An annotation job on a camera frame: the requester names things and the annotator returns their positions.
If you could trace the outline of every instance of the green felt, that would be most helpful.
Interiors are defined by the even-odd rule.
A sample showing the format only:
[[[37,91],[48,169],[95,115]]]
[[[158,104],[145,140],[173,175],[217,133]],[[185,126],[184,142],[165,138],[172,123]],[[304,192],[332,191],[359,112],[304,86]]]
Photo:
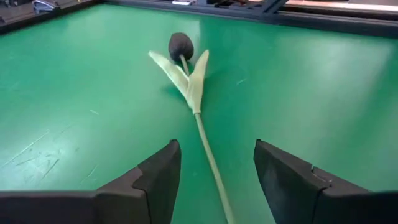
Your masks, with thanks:
[[[174,223],[225,223],[192,111],[147,54],[173,32],[193,61],[210,50],[203,122],[238,223],[274,222],[257,138],[398,189],[398,41],[107,5],[0,37],[0,189],[95,189],[178,139]]]

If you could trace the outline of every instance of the metal frame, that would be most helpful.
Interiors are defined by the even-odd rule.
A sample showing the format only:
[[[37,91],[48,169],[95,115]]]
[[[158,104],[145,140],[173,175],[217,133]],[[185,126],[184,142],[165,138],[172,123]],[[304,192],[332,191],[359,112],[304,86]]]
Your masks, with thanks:
[[[285,26],[304,27],[311,29],[348,32],[361,35],[398,38],[398,12],[369,12],[362,9],[325,9],[322,7],[306,7],[285,4],[287,0],[268,0],[266,3],[250,2],[246,7],[235,6],[215,7],[206,0],[198,0],[191,6],[172,4],[171,1],[160,0],[83,0],[61,4],[60,10],[35,15],[5,19],[0,25],[0,34],[20,29],[53,17],[61,16],[84,7],[99,3],[116,4],[164,11],[178,11],[210,16],[244,19]]]

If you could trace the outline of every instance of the green stem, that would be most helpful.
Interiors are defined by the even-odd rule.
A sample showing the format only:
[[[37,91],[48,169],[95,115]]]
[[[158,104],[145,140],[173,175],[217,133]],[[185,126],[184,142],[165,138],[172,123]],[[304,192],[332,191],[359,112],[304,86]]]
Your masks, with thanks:
[[[182,62],[182,67],[184,68],[184,72],[189,75],[189,69],[188,69],[188,65],[187,65],[187,61],[185,60],[184,55],[180,55],[180,59]]]
[[[226,190],[225,190],[223,181],[221,179],[221,175],[218,170],[216,160],[214,159],[214,155],[211,152],[209,141],[207,140],[207,137],[206,137],[205,128],[203,127],[203,122],[200,117],[200,113],[195,113],[195,119],[197,121],[199,134],[200,134],[203,146],[205,147],[207,159],[209,160],[209,163],[210,163],[211,171],[213,171],[214,179],[216,180],[216,185],[218,188],[218,192],[220,194],[221,203],[223,204],[226,221],[228,222],[228,224],[235,224],[235,220],[234,220],[233,213],[232,213],[232,208],[231,208],[231,205],[229,204],[228,196],[226,194]]]

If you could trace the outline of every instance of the green table surface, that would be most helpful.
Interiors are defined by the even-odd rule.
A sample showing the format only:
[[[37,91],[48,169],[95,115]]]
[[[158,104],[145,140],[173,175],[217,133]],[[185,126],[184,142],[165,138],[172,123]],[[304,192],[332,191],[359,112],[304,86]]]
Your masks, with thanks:
[[[173,223],[226,223],[192,112],[147,55],[210,50],[203,122],[238,223],[274,223],[261,138],[397,190],[398,41],[100,5],[0,37],[0,189],[91,190],[178,139]]]

